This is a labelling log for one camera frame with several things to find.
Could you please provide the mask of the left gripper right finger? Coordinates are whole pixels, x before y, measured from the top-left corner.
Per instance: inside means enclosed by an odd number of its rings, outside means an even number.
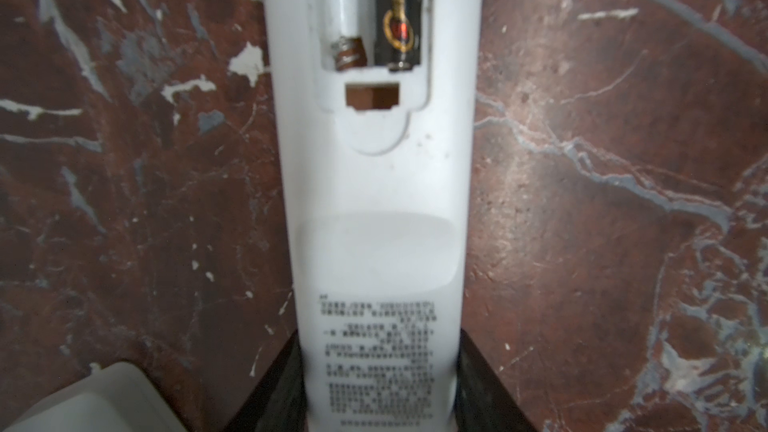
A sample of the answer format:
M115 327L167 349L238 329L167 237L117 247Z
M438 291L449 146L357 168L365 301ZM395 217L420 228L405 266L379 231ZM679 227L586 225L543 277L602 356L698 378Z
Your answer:
M454 404L462 432L537 432L468 332L460 332Z

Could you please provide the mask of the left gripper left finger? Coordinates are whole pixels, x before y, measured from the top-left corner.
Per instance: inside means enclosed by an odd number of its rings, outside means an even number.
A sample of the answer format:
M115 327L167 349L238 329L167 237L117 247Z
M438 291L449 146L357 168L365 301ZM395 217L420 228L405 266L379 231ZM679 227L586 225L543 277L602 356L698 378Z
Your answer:
M224 431L305 430L306 391L299 334L295 331Z

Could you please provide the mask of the long white remote control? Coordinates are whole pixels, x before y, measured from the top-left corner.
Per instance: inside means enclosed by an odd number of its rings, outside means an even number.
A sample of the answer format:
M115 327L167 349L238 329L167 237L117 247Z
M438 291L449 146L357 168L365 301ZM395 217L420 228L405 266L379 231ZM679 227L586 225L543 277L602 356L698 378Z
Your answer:
M454 425L482 0L423 0L374 64L375 0L263 0L312 431Z

